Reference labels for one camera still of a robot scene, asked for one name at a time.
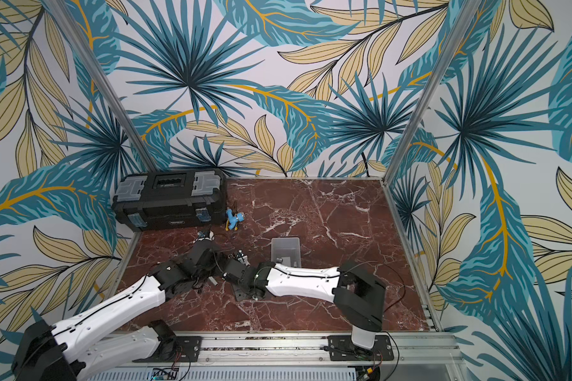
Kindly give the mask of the translucent plastic storage box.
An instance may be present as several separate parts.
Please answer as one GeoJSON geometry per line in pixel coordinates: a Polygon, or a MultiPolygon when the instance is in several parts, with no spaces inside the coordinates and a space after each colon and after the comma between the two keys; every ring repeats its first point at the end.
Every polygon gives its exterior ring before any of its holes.
{"type": "Polygon", "coordinates": [[[271,242],[271,261],[291,268],[300,268],[300,238],[273,238],[271,242]]]}

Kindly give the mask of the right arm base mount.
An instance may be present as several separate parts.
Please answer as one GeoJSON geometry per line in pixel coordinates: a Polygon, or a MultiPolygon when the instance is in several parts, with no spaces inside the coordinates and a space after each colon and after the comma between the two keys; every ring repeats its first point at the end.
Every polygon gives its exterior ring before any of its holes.
{"type": "Polygon", "coordinates": [[[364,349],[354,345],[351,335],[330,335],[323,350],[329,353],[331,361],[390,361],[395,356],[392,343],[385,334],[374,338],[372,349],[364,349]]]}

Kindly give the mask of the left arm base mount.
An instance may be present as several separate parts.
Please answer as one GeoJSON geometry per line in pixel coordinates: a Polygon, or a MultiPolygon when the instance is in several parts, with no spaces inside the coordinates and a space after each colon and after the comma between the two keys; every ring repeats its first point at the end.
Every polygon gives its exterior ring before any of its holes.
{"type": "Polygon", "coordinates": [[[201,336],[179,336],[162,320],[149,323],[158,335],[159,346],[149,361],[178,362],[180,360],[195,363],[198,361],[203,338],[201,336]]]}

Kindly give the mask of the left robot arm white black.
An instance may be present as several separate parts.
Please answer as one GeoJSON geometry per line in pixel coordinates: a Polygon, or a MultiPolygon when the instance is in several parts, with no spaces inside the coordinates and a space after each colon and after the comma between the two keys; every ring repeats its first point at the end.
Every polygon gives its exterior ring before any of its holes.
{"type": "Polygon", "coordinates": [[[99,369],[94,344],[146,311],[185,294],[214,275],[220,247],[196,241],[191,249],[154,265],[131,287],[91,309],[49,325],[39,321],[23,333],[11,371],[17,380],[82,380],[99,369]]]}

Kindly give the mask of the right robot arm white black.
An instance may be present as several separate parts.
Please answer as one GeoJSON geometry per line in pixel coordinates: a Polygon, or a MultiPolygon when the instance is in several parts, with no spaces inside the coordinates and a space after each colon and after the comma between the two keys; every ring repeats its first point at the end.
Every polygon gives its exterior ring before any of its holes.
{"type": "Polygon", "coordinates": [[[235,258],[217,261],[214,274],[236,285],[248,298],[297,296],[335,305],[352,325],[352,344],[371,350],[382,331],[386,285],[348,260],[332,268],[294,268],[275,262],[257,266],[235,258]]]}

